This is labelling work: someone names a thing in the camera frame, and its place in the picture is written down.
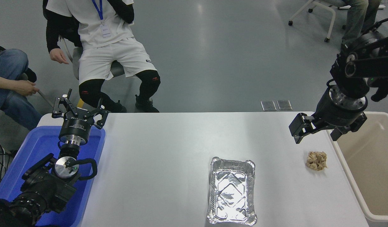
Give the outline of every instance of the jeans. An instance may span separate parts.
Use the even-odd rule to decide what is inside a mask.
[[[348,10],[345,34],[342,44],[351,44],[361,34],[374,24],[380,0],[343,0],[351,8]]]
[[[18,80],[27,69],[27,55],[21,50],[0,52],[0,77]],[[42,117],[25,96],[7,89],[0,89],[0,110],[28,130],[35,128]]]

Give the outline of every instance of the person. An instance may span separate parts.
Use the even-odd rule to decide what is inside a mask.
[[[160,85],[160,76],[141,43],[135,40],[130,25],[134,21],[133,0],[49,0],[47,9],[75,17],[83,53],[79,60],[79,95],[90,106],[100,99],[113,113],[126,112],[101,87],[111,79],[110,66],[118,61],[126,77],[136,75],[141,81],[135,106],[144,112],[159,112],[149,98]]]
[[[351,7],[348,9],[345,34],[341,49],[349,49],[361,32],[373,26],[380,0],[343,0]]]
[[[23,73],[28,80],[20,79]],[[23,51],[0,46],[0,110],[28,130],[37,127],[42,117],[26,99],[39,91],[36,80]]]
[[[47,10],[47,4],[48,0],[43,0],[43,15],[47,19],[45,37],[49,56],[53,61],[69,64],[64,52],[58,46],[58,39],[61,36],[72,42],[74,46],[82,47],[78,34],[79,21],[74,17],[65,17]]]

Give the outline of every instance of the blue plastic bin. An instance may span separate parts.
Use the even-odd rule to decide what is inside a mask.
[[[29,132],[0,184],[1,199],[12,201],[21,194],[20,187],[24,183],[21,177],[37,161],[49,153],[53,153],[55,158],[58,157],[60,150],[57,143],[60,131],[61,126],[40,126]],[[94,158],[98,164],[105,136],[104,129],[99,130],[92,127],[87,144],[80,147],[78,159]],[[92,173],[91,165],[81,165],[79,171],[82,176],[90,175]],[[94,178],[87,181],[77,181],[74,185],[77,191],[67,203],[66,210],[60,214],[54,211],[43,214],[37,222],[37,226],[49,224],[61,227],[78,226],[86,209],[93,180]]]

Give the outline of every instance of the hand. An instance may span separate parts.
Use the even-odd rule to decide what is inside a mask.
[[[23,96],[33,95],[40,89],[34,87],[36,85],[28,80],[13,80],[15,82],[13,90]]]
[[[64,52],[59,48],[52,49],[49,52],[49,56],[53,61],[57,61],[58,63],[61,63],[61,64],[62,63],[69,64],[67,61],[67,58],[65,57]]]

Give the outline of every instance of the crumpled paper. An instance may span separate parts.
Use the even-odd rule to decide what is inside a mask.
[[[310,151],[307,156],[306,165],[316,171],[320,171],[324,168],[328,168],[326,165],[327,154],[324,152]]]

